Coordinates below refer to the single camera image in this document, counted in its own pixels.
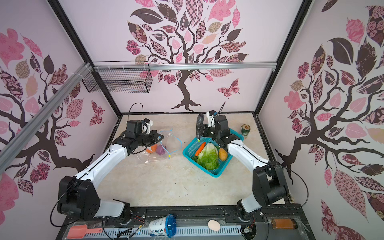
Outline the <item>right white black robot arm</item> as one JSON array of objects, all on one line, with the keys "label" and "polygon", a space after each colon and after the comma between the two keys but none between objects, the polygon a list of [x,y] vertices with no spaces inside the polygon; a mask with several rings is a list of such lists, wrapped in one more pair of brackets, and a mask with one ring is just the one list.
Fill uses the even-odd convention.
[{"label": "right white black robot arm", "polygon": [[263,207],[267,207],[289,194],[283,167],[278,162],[270,162],[248,148],[240,137],[233,134],[225,116],[208,112],[208,123],[204,115],[199,114],[196,122],[196,137],[211,138],[219,147],[237,158],[253,174],[252,194],[238,201],[241,219]]}]

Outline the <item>clear blue zip top bag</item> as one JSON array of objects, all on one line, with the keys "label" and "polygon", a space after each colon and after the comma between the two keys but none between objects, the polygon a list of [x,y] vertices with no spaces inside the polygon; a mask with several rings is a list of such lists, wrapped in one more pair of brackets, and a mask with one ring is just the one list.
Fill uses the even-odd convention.
[{"label": "clear blue zip top bag", "polygon": [[183,142],[176,137],[173,129],[161,130],[159,133],[163,135],[164,138],[157,144],[138,154],[137,158],[139,164],[149,164],[152,162],[171,159],[176,152],[182,150]]}]

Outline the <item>orange toy pumpkin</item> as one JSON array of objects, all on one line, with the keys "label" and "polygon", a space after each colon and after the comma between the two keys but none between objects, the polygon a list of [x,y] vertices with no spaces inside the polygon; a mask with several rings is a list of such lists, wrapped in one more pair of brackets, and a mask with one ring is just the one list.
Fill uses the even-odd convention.
[{"label": "orange toy pumpkin", "polygon": [[150,148],[146,149],[146,152],[149,154],[154,154],[157,152],[158,145],[152,145]]}]

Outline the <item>purple toy onion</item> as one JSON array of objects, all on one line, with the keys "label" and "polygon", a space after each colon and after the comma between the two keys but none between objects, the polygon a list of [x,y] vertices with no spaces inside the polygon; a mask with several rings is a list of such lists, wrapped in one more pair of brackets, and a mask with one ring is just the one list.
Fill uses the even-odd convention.
[{"label": "purple toy onion", "polygon": [[156,153],[160,156],[165,155],[167,153],[167,148],[164,145],[159,144]]}]

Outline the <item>teal plastic basket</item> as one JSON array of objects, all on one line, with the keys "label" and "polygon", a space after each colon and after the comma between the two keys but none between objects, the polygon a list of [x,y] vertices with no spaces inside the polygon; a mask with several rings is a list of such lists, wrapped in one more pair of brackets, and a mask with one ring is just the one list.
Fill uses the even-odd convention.
[{"label": "teal plastic basket", "polygon": [[184,157],[211,177],[218,178],[224,172],[232,155],[225,152],[212,138],[194,138],[183,150]]}]

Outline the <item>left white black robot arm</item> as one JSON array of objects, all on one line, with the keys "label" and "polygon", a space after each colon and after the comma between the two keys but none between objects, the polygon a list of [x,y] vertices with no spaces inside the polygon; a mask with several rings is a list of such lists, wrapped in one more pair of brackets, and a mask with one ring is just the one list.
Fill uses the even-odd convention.
[{"label": "left white black robot arm", "polygon": [[103,179],[122,160],[138,147],[148,148],[158,144],[164,136],[156,130],[148,134],[116,138],[94,163],[73,177],[65,176],[59,183],[58,213],[82,221],[96,218],[114,218],[125,224],[131,220],[130,204],[118,200],[101,200],[97,188]]}]

